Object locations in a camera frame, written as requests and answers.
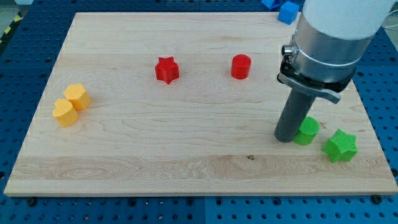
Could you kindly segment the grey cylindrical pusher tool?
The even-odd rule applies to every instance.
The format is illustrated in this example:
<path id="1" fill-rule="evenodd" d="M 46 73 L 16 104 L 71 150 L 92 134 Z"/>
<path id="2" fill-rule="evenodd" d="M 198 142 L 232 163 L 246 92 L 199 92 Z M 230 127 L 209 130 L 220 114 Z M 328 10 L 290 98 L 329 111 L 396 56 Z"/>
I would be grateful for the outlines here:
<path id="1" fill-rule="evenodd" d="M 274 130 L 280 142 L 291 142 L 303 123 L 315 97 L 292 89 Z"/>

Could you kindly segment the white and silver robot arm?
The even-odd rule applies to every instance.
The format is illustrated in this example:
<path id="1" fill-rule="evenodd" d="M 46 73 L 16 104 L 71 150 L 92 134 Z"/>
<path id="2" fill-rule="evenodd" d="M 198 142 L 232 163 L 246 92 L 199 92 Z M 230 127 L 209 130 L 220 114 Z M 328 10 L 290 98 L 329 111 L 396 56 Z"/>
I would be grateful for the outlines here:
<path id="1" fill-rule="evenodd" d="M 340 101 L 394 0 L 306 0 L 290 43 L 283 45 L 279 82 L 291 88 L 274 130 L 291 142 L 316 98 Z"/>

